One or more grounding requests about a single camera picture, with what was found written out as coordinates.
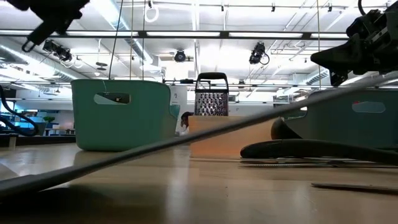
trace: person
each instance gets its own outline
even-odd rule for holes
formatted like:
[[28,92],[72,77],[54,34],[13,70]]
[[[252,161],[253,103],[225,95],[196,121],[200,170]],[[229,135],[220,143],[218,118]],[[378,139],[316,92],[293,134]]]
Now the person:
[[193,113],[191,112],[185,112],[184,114],[181,115],[181,127],[185,126],[185,131],[182,134],[188,134],[189,132],[189,116],[192,116]]

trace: teal bin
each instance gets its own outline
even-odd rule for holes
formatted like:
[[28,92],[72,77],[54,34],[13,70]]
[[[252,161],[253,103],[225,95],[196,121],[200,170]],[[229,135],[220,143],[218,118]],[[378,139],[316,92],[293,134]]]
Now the teal bin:
[[76,143],[87,151],[125,151],[172,138],[178,105],[170,88],[139,80],[72,81]]
[[[315,92],[309,98],[322,93]],[[305,139],[363,147],[396,147],[397,98],[397,90],[362,90],[309,106],[307,111],[286,116],[285,122]]]

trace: wooden block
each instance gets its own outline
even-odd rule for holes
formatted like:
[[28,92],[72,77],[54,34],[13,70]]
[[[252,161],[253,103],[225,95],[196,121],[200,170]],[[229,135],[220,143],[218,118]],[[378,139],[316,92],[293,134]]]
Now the wooden block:
[[[237,116],[190,116],[189,129],[191,133],[194,133],[195,131],[214,128],[242,118]],[[195,142],[190,145],[191,157],[240,158],[240,152],[243,147],[272,140],[271,127],[274,121],[273,119],[265,123]]]

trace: black hose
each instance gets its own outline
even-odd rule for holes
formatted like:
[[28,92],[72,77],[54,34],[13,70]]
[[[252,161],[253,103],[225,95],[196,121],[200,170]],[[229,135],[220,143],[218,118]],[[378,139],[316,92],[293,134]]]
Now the black hose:
[[5,107],[5,109],[8,110],[8,112],[10,112],[11,114],[18,116],[24,120],[26,120],[27,122],[29,122],[31,125],[33,125],[33,131],[32,132],[25,132],[23,131],[21,128],[18,128],[17,126],[14,126],[8,119],[3,118],[2,116],[0,116],[0,121],[3,122],[6,126],[10,127],[12,130],[14,130],[16,133],[21,134],[23,136],[28,136],[28,137],[32,137],[35,136],[38,132],[39,132],[39,127],[38,125],[32,121],[31,119],[25,117],[24,115],[17,113],[15,111],[13,111],[7,104],[7,100],[6,100],[6,96],[4,94],[4,90],[2,88],[2,86],[0,85],[0,97],[1,97],[1,103],[3,104],[3,106]]
[[359,11],[360,11],[362,16],[366,15],[366,13],[365,13],[365,11],[363,10],[363,7],[362,7],[362,0],[358,0],[358,9],[359,9]]
[[242,149],[241,156],[244,159],[331,156],[398,166],[398,153],[396,152],[310,139],[260,142],[246,146]]

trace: desk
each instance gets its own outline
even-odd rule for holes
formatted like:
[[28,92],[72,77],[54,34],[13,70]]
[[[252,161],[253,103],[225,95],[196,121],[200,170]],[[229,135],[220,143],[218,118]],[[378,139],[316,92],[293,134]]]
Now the desk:
[[75,130],[74,129],[46,128],[45,129],[45,136],[49,136],[50,135],[50,131],[54,131],[55,134],[57,134],[57,131],[66,131],[67,134],[75,134]]
[[[0,178],[112,155],[75,144],[0,154]],[[189,158],[188,147],[109,167],[0,205],[1,223],[395,223],[398,197],[315,189],[311,182],[398,186],[397,169],[245,168]]]

